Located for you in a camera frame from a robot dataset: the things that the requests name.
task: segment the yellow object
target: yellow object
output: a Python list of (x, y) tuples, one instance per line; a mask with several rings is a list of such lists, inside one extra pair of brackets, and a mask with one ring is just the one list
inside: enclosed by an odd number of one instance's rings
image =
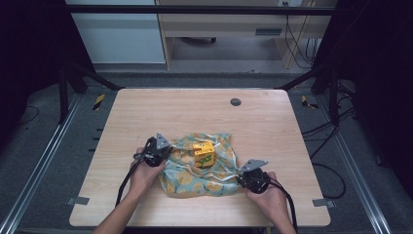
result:
[(212, 142), (193, 144), (195, 167), (207, 168), (215, 163), (215, 149)]

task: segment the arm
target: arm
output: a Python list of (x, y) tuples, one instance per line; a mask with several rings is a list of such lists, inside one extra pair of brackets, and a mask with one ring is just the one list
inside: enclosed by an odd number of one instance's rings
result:
[(122, 233), (131, 219), (139, 200), (152, 185), (155, 177), (164, 168), (165, 161), (159, 167), (155, 168), (149, 167), (144, 162), (139, 164), (131, 176), (131, 187), (128, 194), (109, 214), (109, 216), (94, 230), (93, 234)]
[[(268, 173), (268, 176), (277, 179), (273, 172)], [(277, 230), (282, 234), (296, 233), (289, 220), (285, 195), (277, 187), (270, 184), (262, 194), (255, 194), (248, 189), (245, 192), (246, 197), (261, 209), (264, 216), (273, 223)]]

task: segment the blue floral fabric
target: blue floral fabric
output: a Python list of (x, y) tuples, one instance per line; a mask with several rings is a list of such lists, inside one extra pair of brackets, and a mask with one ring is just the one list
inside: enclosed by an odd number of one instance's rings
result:
[[(237, 176), (237, 157), (231, 147), (229, 134), (190, 134), (172, 142), (174, 149), (166, 168), (158, 175), (168, 195), (178, 198), (233, 195), (240, 188)], [(212, 167), (195, 167), (192, 144), (210, 141), (215, 149)]]

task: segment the table top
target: table top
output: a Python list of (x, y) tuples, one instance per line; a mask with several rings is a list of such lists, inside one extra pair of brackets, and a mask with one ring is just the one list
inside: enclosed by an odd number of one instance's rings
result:
[[(231, 104), (238, 98), (241, 105)], [(299, 226), (330, 222), (314, 169), (288, 95), (258, 89), (124, 89), (119, 91), (79, 193), (90, 198), (74, 206), (70, 223), (97, 226), (114, 209), (119, 186), (137, 147), (161, 133), (174, 140), (190, 133), (228, 133), (242, 166), (267, 160), (291, 195)], [(271, 223), (240, 190), (224, 197), (169, 197), (156, 180), (128, 226), (268, 226)]]

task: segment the human hand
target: human hand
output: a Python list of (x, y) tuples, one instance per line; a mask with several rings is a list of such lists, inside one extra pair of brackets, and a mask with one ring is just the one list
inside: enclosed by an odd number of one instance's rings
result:
[[(269, 172), (268, 176), (277, 180), (274, 172)], [(280, 189), (270, 184), (267, 190), (261, 194), (253, 193), (249, 189), (246, 189), (245, 193), (246, 197), (261, 209), (264, 216), (266, 216), (281, 233), (295, 233), (289, 220), (285, 194)]]
[[(141, 153), (143, 148), (137, 148), (136, 153)], [(134, 160), (131, 163), (131, 167), (137, 161)], [(152, 185), (155, 177), (164, 170), (166, 161), (164, 160), (158, 167), (150, 167), (144, 161), (140, 163), (136, 170), (131, 175), (131, 186), (128, 195), (132, 195), (135, 198), (142, 196), (148, 188)]]

